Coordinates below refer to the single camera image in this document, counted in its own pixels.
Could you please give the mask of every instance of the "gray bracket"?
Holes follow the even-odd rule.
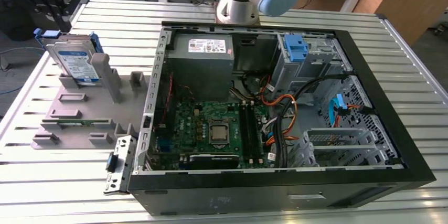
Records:
[[[80,86],[60,77],[62,87],[33,137],[34,149],[109,149],[117,138],[137,135],[148,84],[142,72],[118,76],[106,54],[93,54],[100,86]]]
[[[126,195],[137,140],[122,136],[108,160],[104,195]]]

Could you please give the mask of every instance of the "power supply label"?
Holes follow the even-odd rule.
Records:
[[[210,52],[225,54],[225,40],[222,39],[190,39],[188,52]]]
[[[58,56],[66,71],[70,73],[73,79],[81,82],[96,82],[98,76],[93,66],[89,64],[89,56],[82,51],[58,51]]]

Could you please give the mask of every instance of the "slotted metal table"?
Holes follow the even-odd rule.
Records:
[[[72,33],[92,30],[120,74],[150,66],[162,20],[213,22],[210,6],[89,0]],[[448,219],[448,95],[386,20],[369,14],[292,10],[262,25],[348,30],[437,181],[357,209],[152,217],[129,196],[102,196],[102,150],[29,147],[60,83],[45,54],[0,123],[0,222],[442,223]]]

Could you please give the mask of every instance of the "hinge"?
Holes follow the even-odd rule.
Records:
[[[137,140],[132,136],[124,136],[117,139],[113,152],[106,160],[105,170],[105,195],[125,195],[128,192],[128,182],[132,171],[132,162],[134,156]]]

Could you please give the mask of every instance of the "blue cable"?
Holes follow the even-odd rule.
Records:
[[[17,91],[17,90],[21,89],[21,88],[22,88],[22,85],[21,85],[20,87],[17,87],[16,89],[13,89],[13,90],[9,90],[9,91],[5,91],[5,92],[0,93],[0,95],[1,95],[1,94],[9,94],[9,93]]]

